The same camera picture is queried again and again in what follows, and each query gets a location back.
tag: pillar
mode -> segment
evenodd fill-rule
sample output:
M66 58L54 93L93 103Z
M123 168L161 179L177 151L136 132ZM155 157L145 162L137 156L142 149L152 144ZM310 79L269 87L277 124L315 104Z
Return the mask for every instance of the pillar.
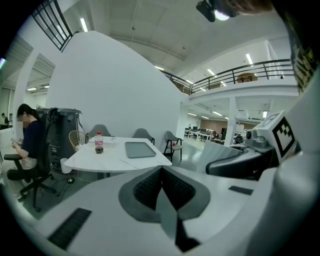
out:
M16 82L15 93L13 98L12 118L13 118L13 133L14 133L14 137L17 140L23 139L24 137L22 122L19 122L19 123L17 122L17 111L19 106L22 103L24 103L29 76L34 67L34 64L36 62L38 55L39 55L39 52L37 50L35 49L32 50L29 57L24 62Z
M232 140L234 139L236 124L237 124L237 102L236 97L232 96L229 98L229 120L226 129L226 135L224 140L224 145L232 145Z

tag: black office chair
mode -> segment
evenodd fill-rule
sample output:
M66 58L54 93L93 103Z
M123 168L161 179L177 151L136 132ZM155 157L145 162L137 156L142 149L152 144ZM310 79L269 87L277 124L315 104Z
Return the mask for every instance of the black office chair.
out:
M43 188L45 190L51 191L57 197L59 193L47 185L42 184L46 179L50 178L54 179L54 176L50 173L49 166L49 154L48 154L49 143L47 143L47 134L43 136L42 143L40 145L38 151L37 165L32 169L23 169L19 160L21 160L21 156L18 154L5 154L4 159L9 161L14 161L17 169L9 170L7 173L7 177L12 181L20 181L25 180L29 183L31 180L33 181L31 184L27 185L25 188L20 190L20 194L22 198L25 198L24 192L33 189L33 207L36 212L40 212L41 209L36 207L36 198L37 198L37 190L38 188Z

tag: dark shirt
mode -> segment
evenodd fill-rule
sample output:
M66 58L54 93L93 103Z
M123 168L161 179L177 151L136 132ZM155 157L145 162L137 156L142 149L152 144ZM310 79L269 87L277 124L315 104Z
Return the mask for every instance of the dark shirt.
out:
M291 61L299 93L302 93L319 64L317 1L295 3L273 0L275 10L282 18L289 35Z
M33 121L24 131L21 148L29 153L29 158L38 158L38 151L44 136L43 124Z

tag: chair armrest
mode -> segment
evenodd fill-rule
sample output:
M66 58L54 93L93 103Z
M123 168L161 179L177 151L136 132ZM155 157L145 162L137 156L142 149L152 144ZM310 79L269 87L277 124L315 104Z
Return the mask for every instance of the chair armrest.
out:
M5 154L4 160L14 161L14 160L21 160L22 157L18 154Z

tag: woman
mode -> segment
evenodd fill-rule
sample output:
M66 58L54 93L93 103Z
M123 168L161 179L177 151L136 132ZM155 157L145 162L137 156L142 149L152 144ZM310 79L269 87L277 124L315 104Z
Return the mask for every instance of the woman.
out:
M20 105L16 118L17 122L23 123L23 142L21 146L13 142L12 147L16 150L16 153L22 157L22 160L20 160L22 168L25 170L32 169L37 165L38 151L43 139L44 127L37 111L27 104ZM7 184L14 195L20 199L22 197L20 190L24 188L21 174L17 170L14 162L6 169Z

